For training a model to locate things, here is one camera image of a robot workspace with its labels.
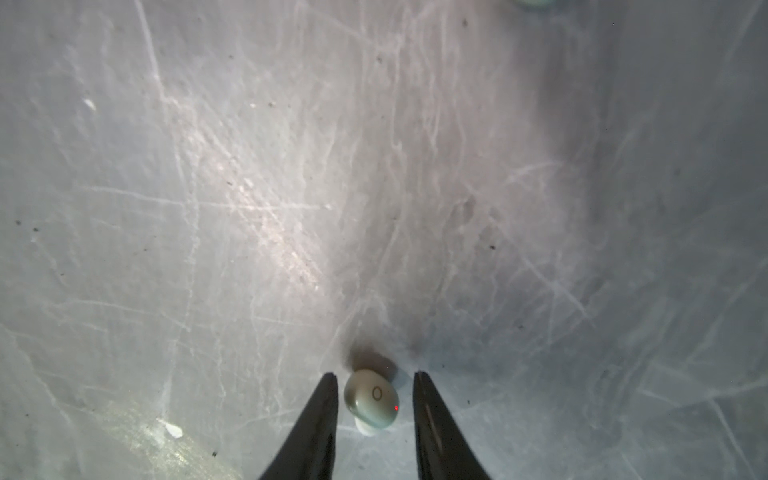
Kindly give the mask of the earbud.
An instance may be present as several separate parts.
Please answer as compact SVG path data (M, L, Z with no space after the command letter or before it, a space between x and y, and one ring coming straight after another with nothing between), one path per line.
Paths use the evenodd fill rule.
M344 388L344 402L358 431L368 437L390 427L399 411L399 396L393 385L370 369L351 374Z

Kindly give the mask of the white earbud case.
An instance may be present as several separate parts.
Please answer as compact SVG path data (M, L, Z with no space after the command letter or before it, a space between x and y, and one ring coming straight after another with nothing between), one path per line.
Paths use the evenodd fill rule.
M545 9L552 7L557 0L517 0L517 3L524 8L529 9Z

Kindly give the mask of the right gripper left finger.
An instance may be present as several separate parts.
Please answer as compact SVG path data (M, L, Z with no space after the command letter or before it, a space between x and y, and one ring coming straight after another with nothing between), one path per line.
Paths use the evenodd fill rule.
M338 411L337 377L328 372L320 379L261 479L331 479Z

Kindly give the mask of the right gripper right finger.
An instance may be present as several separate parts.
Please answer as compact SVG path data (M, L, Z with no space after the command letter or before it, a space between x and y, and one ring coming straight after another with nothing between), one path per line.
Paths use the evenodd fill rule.
M489 480L426 372L415 373L412 396L419 478Z

